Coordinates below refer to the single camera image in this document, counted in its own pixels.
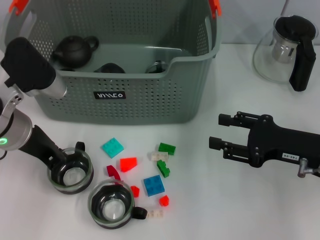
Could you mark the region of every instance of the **teapot lid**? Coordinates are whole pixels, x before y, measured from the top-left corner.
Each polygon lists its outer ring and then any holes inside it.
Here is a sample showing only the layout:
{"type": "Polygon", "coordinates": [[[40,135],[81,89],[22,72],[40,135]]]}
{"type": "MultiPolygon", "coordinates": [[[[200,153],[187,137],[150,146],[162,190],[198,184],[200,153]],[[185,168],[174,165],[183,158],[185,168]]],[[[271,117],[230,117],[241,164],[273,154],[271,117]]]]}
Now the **teapot lid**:
{"type": "Polygon", "coordinates": [[[83,48],[84,42],[80,36],[68,36],[60,42],[59,47],[63,52],[73,52],[83,48]]]}
{"type": "Polygon", "coordinates": [[[298,43],[302,36],[313,40],[317,34],[317,29],[311,21],[297,15],[279,17],[274,27],[280,36],[298,43]]]}

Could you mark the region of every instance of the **orange lego piece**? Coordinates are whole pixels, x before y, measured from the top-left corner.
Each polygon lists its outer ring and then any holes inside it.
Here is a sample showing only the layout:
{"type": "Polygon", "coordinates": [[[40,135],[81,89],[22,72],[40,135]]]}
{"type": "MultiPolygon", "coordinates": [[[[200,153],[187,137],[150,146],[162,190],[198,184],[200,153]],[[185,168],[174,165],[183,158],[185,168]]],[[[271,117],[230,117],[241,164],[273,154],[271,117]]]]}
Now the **orange lego piece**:
{"type": "Polygon", "coordinates": [[[121,172],[127,172],[137,166],[137,158],[129,157],[120,159],[120,169],[121,172]]]}
{"type": "Polygon", "coordinates": [[[165,195],[159,199],[159,203],[162,207],[166,207],[169,205],[169,200],[170,200],[169,197],[167,195],[165,195]]]}
{"type": "Polygon", "coordinates": [[[130,188],[133,193],[133,197],[134,198],[139,197],[140,189],[137,186],[131,186],[130,188]]]}

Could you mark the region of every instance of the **blue lego brick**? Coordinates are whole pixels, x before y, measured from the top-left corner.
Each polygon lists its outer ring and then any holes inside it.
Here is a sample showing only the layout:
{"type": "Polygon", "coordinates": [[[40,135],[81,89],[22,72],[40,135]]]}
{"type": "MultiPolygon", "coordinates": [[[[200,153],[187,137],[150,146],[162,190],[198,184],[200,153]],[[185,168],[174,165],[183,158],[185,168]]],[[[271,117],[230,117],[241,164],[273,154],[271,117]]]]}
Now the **blue lego brick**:
{"type": "Polygon", "coordinates": [[[116,155],[121,153],[125,148],[117,141],[112,138],[102,146],[103,151],[109,155],[110,158],[114,158],[116,155]]]}
{"type": "Polygon", "coordinates": [[[165,191],[165,187],[162,184],[160,175],[143,179],[143,182],[144,182],[148,197],[163,193],[165,191]]]}

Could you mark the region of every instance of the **gray plastic basket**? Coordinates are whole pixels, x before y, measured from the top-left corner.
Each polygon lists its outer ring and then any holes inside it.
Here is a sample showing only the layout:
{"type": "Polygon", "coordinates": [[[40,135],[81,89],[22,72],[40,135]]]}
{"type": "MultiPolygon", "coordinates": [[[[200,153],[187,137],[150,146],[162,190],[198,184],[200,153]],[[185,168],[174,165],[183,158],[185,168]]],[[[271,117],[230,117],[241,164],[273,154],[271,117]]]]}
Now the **gray plastic basket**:
{"type": "Polygon", "coordinates": [[[212,16],[208,0],[29,0],[20,15],[15,9],[7,14],[0,48],[23,35],[50,61],[64,37],[96,36],[100,46],[88,65],[58,71],[67,95],[36,97],[42,110],[60,121],[183,123],[198,111],[219,50],[221,17],[212,16]],[[157,60],[169,64],[165,72],[143,73],[157,60]],[[93,72],[108,62],[126,74],[93,72]],[[96,99],[94,92],[124,92],[126,98],[96,99]]]}

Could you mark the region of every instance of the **dark red lego piece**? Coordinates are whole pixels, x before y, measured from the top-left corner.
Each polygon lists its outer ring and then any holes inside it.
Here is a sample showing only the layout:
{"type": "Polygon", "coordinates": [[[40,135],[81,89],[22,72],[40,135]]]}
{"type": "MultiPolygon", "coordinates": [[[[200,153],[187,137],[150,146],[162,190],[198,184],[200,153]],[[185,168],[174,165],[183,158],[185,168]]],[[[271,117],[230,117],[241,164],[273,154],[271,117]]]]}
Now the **dark red lego piece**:
{"type": "Polygon", "coordinates": [[[113,176],[115,179],[121,181],[120,175],[117,172],[117,170],[114,168],[114,166],[112,165],[106,166],[106,170],[108,172],[109,177],[113,176]]]}

